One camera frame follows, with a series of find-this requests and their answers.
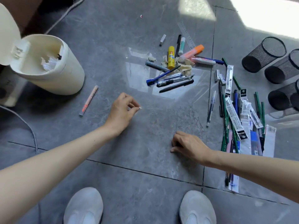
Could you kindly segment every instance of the trash can lid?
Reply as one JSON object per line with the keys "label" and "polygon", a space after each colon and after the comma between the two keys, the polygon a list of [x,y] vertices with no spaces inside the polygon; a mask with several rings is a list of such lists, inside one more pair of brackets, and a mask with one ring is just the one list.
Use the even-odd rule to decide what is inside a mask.
{"label": "trash can lid", "polygon": [[21,40],[20,30],[7,8],[0,3],[0,64],[10,65],[14,45]]}

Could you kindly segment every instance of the white sneaker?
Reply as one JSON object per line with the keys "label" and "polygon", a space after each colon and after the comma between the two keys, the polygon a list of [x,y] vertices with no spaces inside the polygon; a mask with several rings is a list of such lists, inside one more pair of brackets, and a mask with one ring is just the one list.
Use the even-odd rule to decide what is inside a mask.
{"label": "white sneaker", "polygon": [[103,200],[98,190],[83,188],[73,195],[65,209],[64,224],[99,224],[103,216]]}
{"label": "white sneaker", "polygon": [[216,224],[216,215],[210,200],[201,192],[187,192],[180,206],[181,224]]}

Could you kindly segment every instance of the black mesh pen holder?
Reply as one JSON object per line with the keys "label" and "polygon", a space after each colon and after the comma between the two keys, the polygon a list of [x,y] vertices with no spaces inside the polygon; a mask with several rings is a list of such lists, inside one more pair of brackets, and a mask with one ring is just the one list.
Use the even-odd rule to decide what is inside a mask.
{"label": "black mesh pen holder", "polygon": [[294,83],[271,91],[268,95],[268,101],[278,111],[299,107],[299,79]]}
{"label": "black mesh pen holder", "polygon": [[286,54],[286,46],[276,37],[266,37],[262,43],[242,59],[246,71],[256,73]]}
{"label": "black mesh pen holder", "polygon": [[299,49],[265,69],[266,78],[275,84],[282,83],[299,74]]}

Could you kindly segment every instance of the left hand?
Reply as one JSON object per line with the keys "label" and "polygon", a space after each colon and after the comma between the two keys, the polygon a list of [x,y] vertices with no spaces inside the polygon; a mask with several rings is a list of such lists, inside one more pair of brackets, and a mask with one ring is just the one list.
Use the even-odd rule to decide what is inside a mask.
{"label": "left hand", "polygon": [[138,112],[139,107],[140,105],[132,96],[121,93],[112,104],[105,126],[108,127],[115,136],[120,135],[121,132],[127,128],[132,117]]}

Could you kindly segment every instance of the marble floor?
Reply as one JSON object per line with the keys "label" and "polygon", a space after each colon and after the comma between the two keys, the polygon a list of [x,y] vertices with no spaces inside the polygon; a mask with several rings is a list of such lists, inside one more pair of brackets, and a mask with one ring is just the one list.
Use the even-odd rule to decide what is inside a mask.
{"label": "marble floor", "polygon": [[[28,83],[13,108],[35,131],[39,152],[101,126],[121,92],[132,95],[143,109],[118,138],[91,155],[41,201],[42,224],[61,223],[69,199],[88,186],[103,197],[103,223],[179,223],[178,208],[189,190],[199,190],[211,200],[218,224],[296,223],[298,205],[290,200],[242,178],[239,193],[234,194],[224,186],[224,172],[169,152],[177,130],[220,150],[223,120],[218,108],[209,128],[205,124],[209,99],[218,90],[213,73],[225,72],[224,66],[193,68],[192,85],[159,94],[145,83],[159,72],[144,61],[147,56],[162,61],[168,47],[176,46],[181,33],[177,23],[184,22],[195,44],[204,45],[202,56],[225,57],[248,89],[249,100],[254,101],[255,91],[259,93],[266,123],[278,129],[275,157],[299,161],[298,112],[289,110],[291,116],[278,112],[267,99],[282,85],[268,82],[264,69],[254,74],[241,65],[242,58],[267,36],[282,39],[288,53],[299,48],[299,34],[290,20],[299,16],[298,10],[297,0],[85,0],[70,12],[50,34],[64,40],[84,68],[82,90],[58,96]],[[40,27],[48,28],[60,15],[44,15]],[[160,47],[163,34],[166,40]],[[80,118],[95,85],[99,89]],[[35,155],[33,145],[27,127],[0,110],[0,168]],[[37,207],[19,223],[38,223]]]}

